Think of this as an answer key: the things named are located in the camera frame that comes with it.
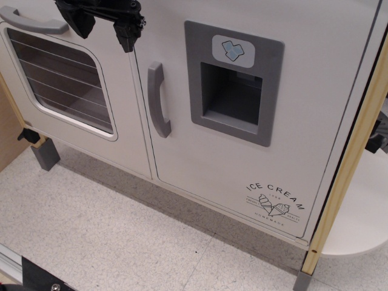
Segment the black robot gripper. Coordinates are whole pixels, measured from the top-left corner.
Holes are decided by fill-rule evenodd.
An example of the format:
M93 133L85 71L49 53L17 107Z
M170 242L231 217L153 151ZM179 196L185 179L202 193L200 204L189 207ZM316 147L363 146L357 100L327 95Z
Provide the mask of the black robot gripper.
M132 52L146 24L139 1L55 1L68 25L83 39L93 29L95 17L115 22L113 27L126 53Z

